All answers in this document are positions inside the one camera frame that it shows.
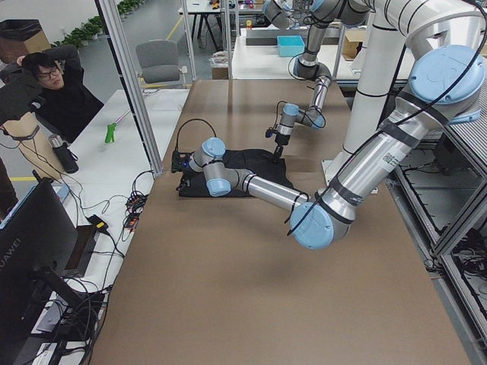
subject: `man's hand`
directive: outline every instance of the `man's hand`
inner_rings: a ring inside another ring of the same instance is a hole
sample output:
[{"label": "man's hand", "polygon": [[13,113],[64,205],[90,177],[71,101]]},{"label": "man's hand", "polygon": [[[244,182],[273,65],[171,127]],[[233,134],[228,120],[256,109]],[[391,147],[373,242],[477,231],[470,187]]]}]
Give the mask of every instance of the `man's hand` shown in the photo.
[{"label": "man's hand", "polygon": [[17,64],[22,67],[22,60],[25,58],[25,56],[20,56],[18,59],[17,59]]}]

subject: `office chair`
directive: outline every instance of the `office chair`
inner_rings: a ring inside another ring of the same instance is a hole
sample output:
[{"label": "office chair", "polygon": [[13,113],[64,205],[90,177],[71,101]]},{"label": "office chair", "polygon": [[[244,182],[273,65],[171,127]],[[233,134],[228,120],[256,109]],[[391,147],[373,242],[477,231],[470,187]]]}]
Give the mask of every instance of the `office chair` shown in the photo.
[{"label": "office chair", "polygon": [[179,67],[177,45],[169,40],[149,40],[135,48],[138,63],[142,68],[140,77],[146,84],[179,81],[183,76],[186,88],[186,66]]}]

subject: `black monitor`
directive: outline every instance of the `black monitor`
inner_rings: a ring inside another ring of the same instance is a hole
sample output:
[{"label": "black monitor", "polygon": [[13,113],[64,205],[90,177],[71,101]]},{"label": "black monitor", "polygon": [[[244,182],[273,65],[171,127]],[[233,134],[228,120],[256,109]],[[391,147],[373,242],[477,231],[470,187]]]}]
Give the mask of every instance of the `black monitor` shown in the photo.
[{"label": "black monitor", "polygon": [[53,292],[36,271],[50,268],[61,275],[77,236],[47,179],[0,224],[1,364],[14,363]]}]

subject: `blue box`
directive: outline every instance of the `blue box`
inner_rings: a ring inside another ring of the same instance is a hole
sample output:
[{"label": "blue box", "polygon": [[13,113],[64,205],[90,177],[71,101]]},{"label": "blue box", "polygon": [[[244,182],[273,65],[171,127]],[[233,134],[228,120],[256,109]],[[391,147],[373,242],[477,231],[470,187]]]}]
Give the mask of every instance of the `blue box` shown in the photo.
[{"label": "blue box", "polygon": [[277,36],[277,48],[281,57],[294,57],[304,52],[301,36]]}]

